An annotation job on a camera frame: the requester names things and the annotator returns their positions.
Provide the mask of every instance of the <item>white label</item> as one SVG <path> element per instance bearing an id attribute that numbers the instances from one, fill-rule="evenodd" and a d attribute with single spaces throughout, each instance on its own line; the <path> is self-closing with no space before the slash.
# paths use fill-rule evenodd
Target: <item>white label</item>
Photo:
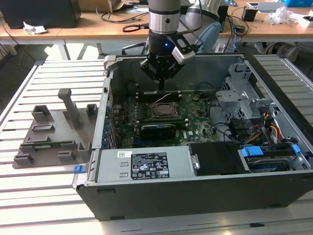
<path id="1" fill-rule="evenodd" d="M 156 173 L 159 173 L 159 174 L 168 174 L 168 170 L 161 170 L 161 171 L 157 171 Z"/>
<path id="2" fill-rule="evenodd" d="M 117 157 L 118 158 L 130 158 L 132 156 L 132 151 L 118 151 Z"/>

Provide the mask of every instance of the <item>computer case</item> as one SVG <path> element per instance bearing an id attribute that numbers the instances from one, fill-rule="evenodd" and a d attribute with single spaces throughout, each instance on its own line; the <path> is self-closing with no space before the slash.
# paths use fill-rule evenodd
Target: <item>computer case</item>
<path id="1" fill-rule="evenodd" d="M 23 22 L 74 28 L 81 16 L 78 0 L 1 0 L 0 10 L 11 29 L 23 28 Z"/>

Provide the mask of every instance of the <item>yellow wire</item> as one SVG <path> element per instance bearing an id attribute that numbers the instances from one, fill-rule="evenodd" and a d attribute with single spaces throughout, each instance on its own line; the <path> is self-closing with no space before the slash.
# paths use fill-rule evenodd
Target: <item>yellow wire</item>
<path id="1" fill-rule="evenodd" d="M 258 138 L 261 134 L 262 134 L 262 131 L 259 132 L 258 134 L 256 134 L 254 137 L 252 137 L 252 138 L 251 138 L 248 142 L 246 142 L 246 143 L 249 143 L 249 142 L 255 140 L 255 139 Z"/>
<path id="2" fill-rule="evenodd" d="M 276 132 L 276 137 L 277 137 L 277 142 L 279 142 L 279 139 L 278 139 L 278 131 L 277 131 L 276 127 L 274 127 L 274 126 L 270 126 L 270 127 L 275 130 L 275 132 Z"/>

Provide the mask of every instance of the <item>capacitor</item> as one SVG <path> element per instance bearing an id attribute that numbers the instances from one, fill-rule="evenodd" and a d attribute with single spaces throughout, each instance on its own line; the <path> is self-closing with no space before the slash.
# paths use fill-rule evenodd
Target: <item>capacitor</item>
<path id="1" fill-rule="evenodd" d="M 215 127 L 212 127 L 211 134 L 216 134 L 216 128 Z"/>
<path id="2" fill-rule="evenodd" d="M 107 106 L 107 113 L 108 113 L 108 114 L 112 113 L 112 108 L 109 107 L 109 106 Z"/>
<path id="3" fill-rule="evenodd" d="M 108 142 L 107 141 L 102 141 L 102 147 L 107 147 L 107 145 L 108 145 Z"/>
<path id="4" fill-rule="evenodd" d="M 197 94 L 195 94 L 195 95 L 192 97 L 192 101 L 193 101 L 193 102 L 198 102 L 199 99 L 200 99 L 200 96 L 197 95 Z"/>

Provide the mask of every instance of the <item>black plastic cover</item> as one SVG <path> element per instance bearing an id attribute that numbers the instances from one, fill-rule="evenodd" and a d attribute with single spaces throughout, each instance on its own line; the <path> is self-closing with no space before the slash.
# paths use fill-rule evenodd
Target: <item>black plastic cover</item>
<path id="1" fill-rule="evenodd" d="M 0 9 L 11 29 L 29 25 L 74 28 L 81 16 L 78 0 L 0 0 Z"/>
<path id="2" fill-rule="evenodd" d="M 203 176 L 246 173 L 238 154 L 239 149 L 239 144 L 228 141 L 189 144 L 190 154 L 197 155 L 200 164 L 195 174 Z"/>

